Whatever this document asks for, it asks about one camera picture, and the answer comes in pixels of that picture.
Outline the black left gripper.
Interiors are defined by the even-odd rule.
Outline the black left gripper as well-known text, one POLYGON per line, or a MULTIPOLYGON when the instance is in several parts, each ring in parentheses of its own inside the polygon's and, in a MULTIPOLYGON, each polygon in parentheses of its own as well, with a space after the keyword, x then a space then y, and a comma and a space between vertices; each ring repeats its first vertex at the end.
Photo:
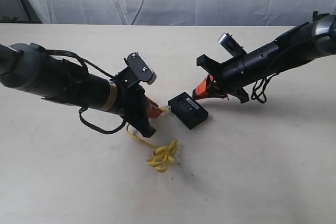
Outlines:
POLYGON ((166 111, 166 107, 159 107, 145 95, 140 80, 130 67, 124 68, 112 78, 112 81, 118 86, 116 102, 120 103, 120 110, 117 114, 138 130, 143 137, 153 136, 156 129, 150 125, 149 119, 158 118, 166 111))

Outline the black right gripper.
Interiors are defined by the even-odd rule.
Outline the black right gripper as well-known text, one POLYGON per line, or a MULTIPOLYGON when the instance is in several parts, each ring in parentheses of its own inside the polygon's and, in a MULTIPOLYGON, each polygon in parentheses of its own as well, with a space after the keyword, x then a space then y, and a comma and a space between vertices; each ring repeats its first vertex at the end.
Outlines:
POLYGON ((232 95, 241 103, 249 101, 249 95, 244 90, 242 80, 246 72, 244 58, 247 56, 232 57, 225 62, 219 63, 203 54, 196 59, 196 65, 202 67, 207 76, 193 90, 192 98, 201 100, 206 98, 228 98, 232 95))

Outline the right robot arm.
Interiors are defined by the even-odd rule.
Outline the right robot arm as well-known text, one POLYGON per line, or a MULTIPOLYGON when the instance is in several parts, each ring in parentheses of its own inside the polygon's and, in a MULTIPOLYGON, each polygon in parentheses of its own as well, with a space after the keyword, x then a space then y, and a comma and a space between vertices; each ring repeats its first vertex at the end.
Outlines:
POLYGON ((196 64, 208 74, 193 90, 194 100, 237 97, 241 103, 266 103, 265 89, 276 75, 317 58, 335 55, 335 15, 313 12, 312 21, 296 26, 252 52, 229 33, 218 40, 231 58, 219 63, 207 55, 196 64))

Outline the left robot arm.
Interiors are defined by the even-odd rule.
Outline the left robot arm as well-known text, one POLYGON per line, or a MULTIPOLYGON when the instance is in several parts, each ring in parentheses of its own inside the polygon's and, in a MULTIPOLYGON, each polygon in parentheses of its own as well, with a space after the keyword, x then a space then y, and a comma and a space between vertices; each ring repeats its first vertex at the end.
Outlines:
POLYGON ((1 84, 50 102, 78 106, 80 121, 99 133, 114 134, 130 124, 150 138, 156 130, 149 120, 162 110, 145 95, 140 82, 152 84, 156 74, 138 52, 130 53, 124 62, 126 67, 113 76, 71 51, 34 43, 1 45, 1 84), (116 114, 122 123, 104 130, 83 118, 88 109, 116 114))

